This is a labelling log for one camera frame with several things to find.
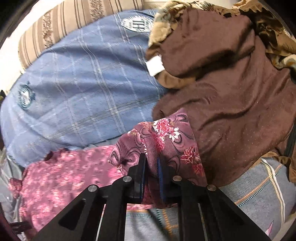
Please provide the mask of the pink floral shirt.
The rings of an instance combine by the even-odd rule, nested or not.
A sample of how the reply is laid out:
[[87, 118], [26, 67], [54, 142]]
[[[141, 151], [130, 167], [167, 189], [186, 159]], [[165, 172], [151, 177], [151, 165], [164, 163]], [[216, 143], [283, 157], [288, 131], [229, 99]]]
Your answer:
[[147, 158], [144, 200], [130, 209], [165, 206], [159, 193], [158, 157], [177, 175], [195, 185], [207, 185], [189, 118], [179, 109], [166, 118], [138, 123], [114, 145], [51, 152], [25, 168], [22, 179], [12, 178], [9, 188], [14, 197], [21, 198], [20, 217], [31, 225], [26, 237], [33, 238], [88, 186], [104, 187], [127, 175], [140, 154]]

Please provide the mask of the grey patterned bedsheet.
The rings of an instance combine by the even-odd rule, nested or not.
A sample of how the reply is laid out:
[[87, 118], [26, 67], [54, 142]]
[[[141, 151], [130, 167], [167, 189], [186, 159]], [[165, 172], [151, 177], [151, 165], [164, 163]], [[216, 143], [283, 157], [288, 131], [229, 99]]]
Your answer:
[[[1, 151], [1, 207], [9, 223], [23, 221], [21, 198], [9, 188], [12, 178], [22, 179], [25, 169]], [[271, 239], [281, 239], [295, 220], [295, 185], [287, 169], [274, 158], [259, 161], [222, 191]], [[178, 240], [177, 209], [130, 209], [126, 216], [126, 240]], [[25, 233], [21, 240], [30, 240]]]

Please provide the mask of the blue plaid pillow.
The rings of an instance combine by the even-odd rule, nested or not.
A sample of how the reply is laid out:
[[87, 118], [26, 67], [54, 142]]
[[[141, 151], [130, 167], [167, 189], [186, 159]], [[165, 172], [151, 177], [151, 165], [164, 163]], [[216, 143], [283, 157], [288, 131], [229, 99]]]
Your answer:
[[8, 157], [26, 167], [61, 148], [105, 143], [152, 120], [166, 93], [145, 64], [156, 11], [123, 11], [67, 35], [16, 81], [1, 105]]

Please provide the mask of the brown leopard trim garment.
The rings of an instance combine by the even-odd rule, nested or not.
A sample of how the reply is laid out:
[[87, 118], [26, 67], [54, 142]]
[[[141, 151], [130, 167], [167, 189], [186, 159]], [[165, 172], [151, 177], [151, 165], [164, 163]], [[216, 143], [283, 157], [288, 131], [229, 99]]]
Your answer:
[[270, 151], [295, 181], [295, 38], [267, 6], [168, 1], [148, 46], [169, 89], [152, 116], [184, 109], [210, 184], [230, 184]]

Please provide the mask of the striped beige headboard cushion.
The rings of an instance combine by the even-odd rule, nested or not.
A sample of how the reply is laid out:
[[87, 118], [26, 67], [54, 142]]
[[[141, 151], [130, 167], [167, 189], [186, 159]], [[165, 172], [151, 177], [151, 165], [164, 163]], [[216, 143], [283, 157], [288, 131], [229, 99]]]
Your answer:
[[100, 18], [121, 11], [143, 9], [139, 0], [74, 0], [63, 1], [47, 11], [21, 36], [18, 56], [22, 68], [27, 69], [41, 54], [69, 33]]

